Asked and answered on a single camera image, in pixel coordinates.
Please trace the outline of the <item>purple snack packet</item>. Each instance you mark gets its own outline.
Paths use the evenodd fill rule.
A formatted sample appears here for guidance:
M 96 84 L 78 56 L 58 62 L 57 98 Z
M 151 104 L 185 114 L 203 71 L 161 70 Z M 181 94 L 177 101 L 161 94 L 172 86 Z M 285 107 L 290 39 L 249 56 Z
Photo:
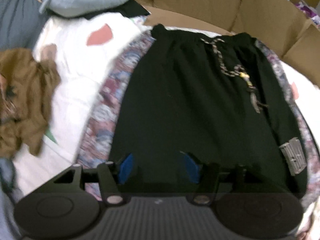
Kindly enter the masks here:
M 302 2 L 299 2 L 296 4 L 296 7 L 302 11 L 307 18 L 310 18 L 313 23 L 319 28 L 320 26 L 320 16 L 315 8 L 308 7 L 307 5 L 304 5 Z

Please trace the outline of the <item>black bear-pattern shorts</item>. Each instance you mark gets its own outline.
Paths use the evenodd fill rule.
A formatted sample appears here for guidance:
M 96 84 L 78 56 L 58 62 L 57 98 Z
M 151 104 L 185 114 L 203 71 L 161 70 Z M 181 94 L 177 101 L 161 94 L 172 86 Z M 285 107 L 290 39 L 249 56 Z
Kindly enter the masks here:
M 184 152 L 256 168 L 304 207 L 319 198 L 314 137 L 277 55 L 246 33 L 141 33 L 100 87 L 76 161 L 95 168 L 131 154 L 125 188 L 192 191 L 177 169 Z

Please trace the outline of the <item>brown crumpled garment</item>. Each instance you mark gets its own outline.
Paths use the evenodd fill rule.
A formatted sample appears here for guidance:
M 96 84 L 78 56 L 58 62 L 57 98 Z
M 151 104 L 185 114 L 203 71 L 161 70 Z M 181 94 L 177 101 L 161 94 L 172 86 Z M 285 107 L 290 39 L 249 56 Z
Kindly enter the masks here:
M 12 158 L 22 144 L 39 154 L 61 82 L 56 52 L 55 44 L 44 46 L 37 61 L 30 49 L 1 51 L 1 157 Z

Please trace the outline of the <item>light blue denim garment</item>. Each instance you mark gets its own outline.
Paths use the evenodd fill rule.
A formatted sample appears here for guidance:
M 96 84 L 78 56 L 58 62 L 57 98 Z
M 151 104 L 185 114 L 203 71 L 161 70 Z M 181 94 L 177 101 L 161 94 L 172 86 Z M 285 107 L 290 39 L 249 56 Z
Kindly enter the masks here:
M 21 239 L 14 219 L 15 204 L 22 198 L 16 183 L 16 170 L 10 159 L 1 158 L 1 239 Z

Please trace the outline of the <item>black cloth under pillow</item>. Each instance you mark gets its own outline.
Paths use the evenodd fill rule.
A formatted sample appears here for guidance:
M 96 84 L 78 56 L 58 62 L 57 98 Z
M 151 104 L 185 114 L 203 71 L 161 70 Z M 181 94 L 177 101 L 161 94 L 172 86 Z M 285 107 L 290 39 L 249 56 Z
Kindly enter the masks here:
M 60 16 L 60 15 L 50 11 L 49 9 L 46 11 L 50 12 L 53 15 Z M 76 16 L 74 18 L 83 17 L 87 20 L 90 20 L 100 14 L 107 13 L 107 12 L 120 13 L 122 16 L 127 17 L 127 18 L 133 18 L 133 17 L 138 17 L 138 16 L 149 16 L 149 14 L 150 14 L 138 2 L 136 2 L 135 0 L 129 0 L 126 3 L 124 3 L 118 7 L 114 7 L 114 8 L 106 9 L 106 10 L 101 10 L 101 11 L 90 12 L 90 13 L 87 13 L 87 14 L 84 14 L 81 16 Z

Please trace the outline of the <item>grey-blue blanket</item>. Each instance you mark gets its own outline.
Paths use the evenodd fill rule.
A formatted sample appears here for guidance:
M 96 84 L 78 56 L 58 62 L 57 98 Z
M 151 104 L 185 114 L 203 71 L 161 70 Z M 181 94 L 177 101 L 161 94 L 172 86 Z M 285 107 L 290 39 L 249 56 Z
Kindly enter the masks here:
M 35 47 L 49 19 L 39 8 L 37 0 L 1 0 L 1 51 Z

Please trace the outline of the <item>brown cardboard box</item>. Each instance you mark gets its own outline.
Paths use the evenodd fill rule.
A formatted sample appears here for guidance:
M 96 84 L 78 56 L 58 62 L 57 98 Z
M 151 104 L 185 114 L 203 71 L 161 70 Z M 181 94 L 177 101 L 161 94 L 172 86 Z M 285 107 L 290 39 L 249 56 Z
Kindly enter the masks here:
M 150 11 L 147 25 L 246 32 L 282 61 L 319 84 L 319 29 L 287 0 L 136 0 Z

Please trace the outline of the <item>cream bear print duvet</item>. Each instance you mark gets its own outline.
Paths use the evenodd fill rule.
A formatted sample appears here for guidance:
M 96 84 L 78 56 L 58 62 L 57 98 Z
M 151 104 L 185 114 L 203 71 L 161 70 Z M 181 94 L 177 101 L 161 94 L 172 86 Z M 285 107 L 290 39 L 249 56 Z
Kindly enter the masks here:
M 57 46 L 56 65 L 61 82 L 52 98 L 52 117 L 43 137 L 39 155 L 22 146 L 14 158 L 16 183 L 29 194 L 64 168 L 80 161 L 95 167 L 100 157 L 85 153 L 81 143 L 90 115 L 106 120 L 104 107 L 94 109 L 103 82 L 114 69 L 116 57 L 137 38 L 146 26 L 144 17 L 128 20 L 119 14 L 106 13 L 92 20 L 64 20 L 51 17 L 45 24 L 33 57 L 51 43 Z M 299 239 L 319 239 L 319 89 L 304 75 L 277 57 L 262 42 L 257 42 L 272 64 L 286 95 L 292 96 L 303 139 L 309 153 L 310 191 L 303 200 L 306 211 L 298 230 Z

